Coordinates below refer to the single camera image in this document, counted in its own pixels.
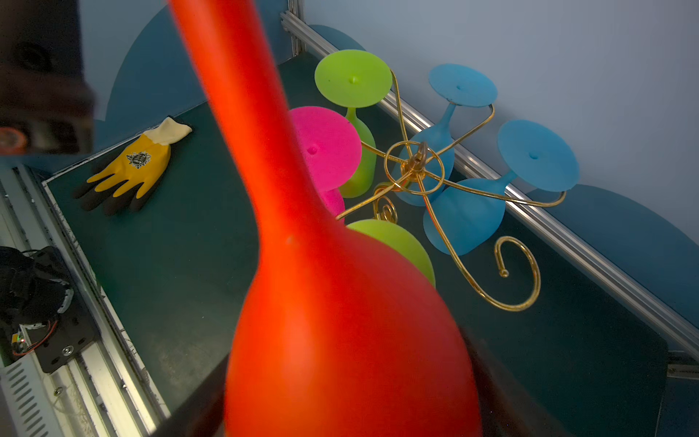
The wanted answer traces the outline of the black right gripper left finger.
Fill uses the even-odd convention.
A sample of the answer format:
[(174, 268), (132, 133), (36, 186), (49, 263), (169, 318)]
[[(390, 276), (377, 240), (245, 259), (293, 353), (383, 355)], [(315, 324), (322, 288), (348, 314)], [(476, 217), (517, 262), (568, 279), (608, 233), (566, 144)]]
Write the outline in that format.
[(224, 399), (229, 355), (214, 368), (152, 436), (224, 436)]

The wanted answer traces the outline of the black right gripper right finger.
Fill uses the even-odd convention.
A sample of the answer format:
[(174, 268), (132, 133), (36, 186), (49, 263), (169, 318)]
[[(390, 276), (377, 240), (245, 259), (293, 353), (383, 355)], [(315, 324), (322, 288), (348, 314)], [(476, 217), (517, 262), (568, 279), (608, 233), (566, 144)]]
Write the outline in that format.
[(460, 332), (473, 366), (485, 436), (568, 435), (493, 355), (485, 340), (464, 327)]

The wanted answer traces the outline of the red wine glass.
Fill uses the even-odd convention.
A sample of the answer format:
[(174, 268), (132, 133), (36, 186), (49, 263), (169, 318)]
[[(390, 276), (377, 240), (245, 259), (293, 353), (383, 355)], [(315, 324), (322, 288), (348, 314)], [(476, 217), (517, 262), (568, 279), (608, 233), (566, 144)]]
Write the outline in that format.
[(442, 297), (319, 199), (255, 5), (170, 7), (260, 237), (229, 355), (227, 434), (481, 435), (471, 361)]

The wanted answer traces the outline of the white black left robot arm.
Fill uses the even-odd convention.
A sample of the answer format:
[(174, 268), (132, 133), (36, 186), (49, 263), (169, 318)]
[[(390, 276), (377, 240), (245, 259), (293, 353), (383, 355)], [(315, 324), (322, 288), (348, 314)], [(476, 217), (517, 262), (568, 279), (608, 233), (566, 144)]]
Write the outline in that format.
[(2, 2), (2, 157), (89, 153), (94, 107), (78, 2)]

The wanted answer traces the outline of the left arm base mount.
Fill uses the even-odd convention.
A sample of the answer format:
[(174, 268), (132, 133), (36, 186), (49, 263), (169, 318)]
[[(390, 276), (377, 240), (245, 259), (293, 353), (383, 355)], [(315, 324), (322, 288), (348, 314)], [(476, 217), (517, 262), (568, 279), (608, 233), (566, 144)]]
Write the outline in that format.
[(1, 248), (1, 347), (54, 373), (100, 338), (57, 248)]

